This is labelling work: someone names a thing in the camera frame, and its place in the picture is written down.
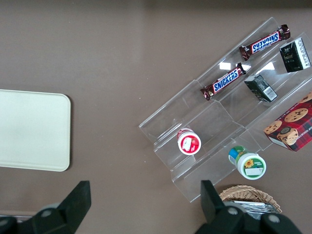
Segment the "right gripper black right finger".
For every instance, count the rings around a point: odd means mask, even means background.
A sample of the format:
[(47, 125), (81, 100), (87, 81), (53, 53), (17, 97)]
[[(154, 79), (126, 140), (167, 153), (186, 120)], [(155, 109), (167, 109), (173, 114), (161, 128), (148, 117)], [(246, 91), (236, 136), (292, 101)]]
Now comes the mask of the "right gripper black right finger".
[(225, 205), (209, 180), (201, 181), (201, 207), (206, 218), (197, 234), (300, 234), (286, 216), (266, 213), (259, 220), (241, 208)]

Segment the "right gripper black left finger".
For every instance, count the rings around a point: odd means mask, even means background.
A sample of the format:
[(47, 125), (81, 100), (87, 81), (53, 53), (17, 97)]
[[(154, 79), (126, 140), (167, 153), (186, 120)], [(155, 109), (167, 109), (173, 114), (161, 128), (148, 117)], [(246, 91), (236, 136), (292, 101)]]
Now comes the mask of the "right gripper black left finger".
[(81, 181), (55, 208), (46, 208), (18, 223), (14, 216), (0, 218), (2, 234), (74, 234), (91, 207), (89, 181)]

